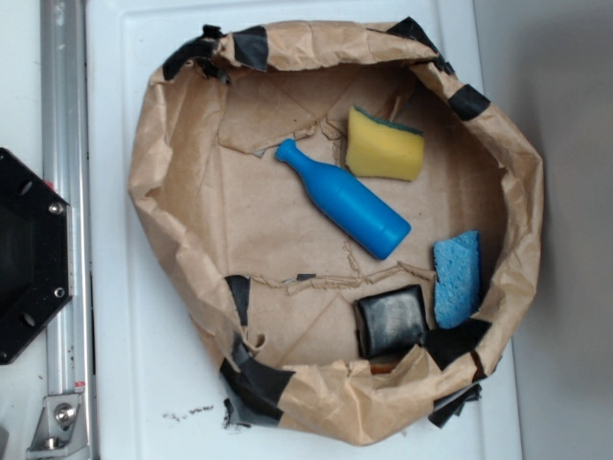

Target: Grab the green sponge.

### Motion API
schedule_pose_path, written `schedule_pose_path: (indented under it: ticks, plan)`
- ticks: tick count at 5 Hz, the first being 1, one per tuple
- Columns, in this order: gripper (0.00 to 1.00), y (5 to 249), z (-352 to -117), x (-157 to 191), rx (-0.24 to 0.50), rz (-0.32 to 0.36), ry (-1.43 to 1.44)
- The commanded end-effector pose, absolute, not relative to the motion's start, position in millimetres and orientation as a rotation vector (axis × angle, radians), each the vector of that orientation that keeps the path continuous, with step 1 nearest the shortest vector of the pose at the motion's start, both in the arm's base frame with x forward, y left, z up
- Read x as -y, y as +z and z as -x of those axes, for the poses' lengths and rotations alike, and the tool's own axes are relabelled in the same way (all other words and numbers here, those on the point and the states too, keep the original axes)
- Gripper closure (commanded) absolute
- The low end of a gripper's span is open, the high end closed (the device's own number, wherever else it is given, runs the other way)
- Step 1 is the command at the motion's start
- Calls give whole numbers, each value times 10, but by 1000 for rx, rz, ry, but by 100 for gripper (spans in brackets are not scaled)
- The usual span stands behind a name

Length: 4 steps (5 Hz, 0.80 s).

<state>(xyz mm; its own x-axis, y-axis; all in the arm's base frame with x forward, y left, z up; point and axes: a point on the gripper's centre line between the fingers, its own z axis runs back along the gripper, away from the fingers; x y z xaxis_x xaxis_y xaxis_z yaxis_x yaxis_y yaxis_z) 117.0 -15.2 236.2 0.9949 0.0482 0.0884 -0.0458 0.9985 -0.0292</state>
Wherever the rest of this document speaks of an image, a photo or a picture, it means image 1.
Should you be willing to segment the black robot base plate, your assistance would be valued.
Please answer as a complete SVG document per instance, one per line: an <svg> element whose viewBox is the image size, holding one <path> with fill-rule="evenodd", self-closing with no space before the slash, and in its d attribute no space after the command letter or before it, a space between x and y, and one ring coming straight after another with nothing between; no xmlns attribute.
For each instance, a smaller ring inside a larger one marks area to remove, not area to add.
<svg viewBox="0 0 613 460"><path fill-rule="evenodd" d="M9 365L72 298L70 205L1 149L1 363Z"/></svg>

